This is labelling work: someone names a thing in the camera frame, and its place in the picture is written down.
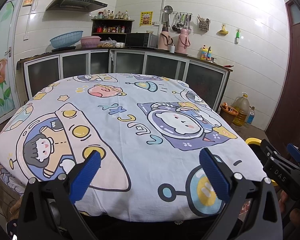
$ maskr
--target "pink plastic basin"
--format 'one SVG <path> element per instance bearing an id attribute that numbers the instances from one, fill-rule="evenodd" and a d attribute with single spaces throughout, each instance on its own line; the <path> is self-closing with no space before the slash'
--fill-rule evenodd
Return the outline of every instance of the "pink plastic basin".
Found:
<path id="1" fill-rule="evenodd" d="M 100 43 L 99 36 L 86 36 L 82 37 L 80 42 L 83 49 L 96 48 Z"/>

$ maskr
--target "floor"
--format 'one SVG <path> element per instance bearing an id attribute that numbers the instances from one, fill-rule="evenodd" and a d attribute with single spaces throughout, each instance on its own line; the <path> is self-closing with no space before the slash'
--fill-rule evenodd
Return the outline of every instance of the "floor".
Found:
<path id="1" fill-rule="evenodd" d="M 266 136 L 265 131 L 254 127 L 251 124 L 248 124 L 248 127 L 245 126 L 236 126 L 231 124 L 231 128 L 243 139 L 246 140 L 250 137 L 258 138 L 260 140 L 266 139 L 269 141 L 268 137 Z"/>

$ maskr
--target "pink thermos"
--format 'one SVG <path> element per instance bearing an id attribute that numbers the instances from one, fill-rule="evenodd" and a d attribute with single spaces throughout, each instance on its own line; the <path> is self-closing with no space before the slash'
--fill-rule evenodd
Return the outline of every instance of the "pink thermos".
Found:
<path id="1" fill-rule="evenodd" d="M 158 49 L 169 50 L 168 45 L 173 43 L 173 39 L 169 36 L 168 27 L 162 27 L 162 32 L 159 36 Z"/>
<path id="2" fill-rule="evenodd" d="M 190 46 L 190 41 L 189 41 L 189 35 L 188 35 L 188 29 L 183 28 L 181 29 L 181 34 L 179 35 L 178 38 L 178 45 L 177 45 L 177 49 L 176 52 L 180 52 L 180 53 L 187 53 L 187 47 Z"/>

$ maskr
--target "microwave oven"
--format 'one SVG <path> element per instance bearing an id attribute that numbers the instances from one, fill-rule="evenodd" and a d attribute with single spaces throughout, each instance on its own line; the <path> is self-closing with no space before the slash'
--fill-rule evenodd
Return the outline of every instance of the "microwave oven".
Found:
<path id="1" fill-rule="evenodd" d="M 156 48 L 159 37 L 151 33 L 127 33 L 126 47 Z"/>

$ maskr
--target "flower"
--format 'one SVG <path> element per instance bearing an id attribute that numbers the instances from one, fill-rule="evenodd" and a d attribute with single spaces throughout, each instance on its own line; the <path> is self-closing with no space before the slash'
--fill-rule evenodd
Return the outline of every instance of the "flower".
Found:
<path id="1" fill-rule="evenodd" d="M 5 58 L 0 59 L 0 84 L 4 82 L 6 78 L 6 65 L 8 60 Z"/>
<path id="2" fill-rule="evenodd" d="M 190 143 L 183 143 L 183 144 L 184 144 L 184 147 L 186 147 L 186 146 L 192 147 L 192 145 Z"/>

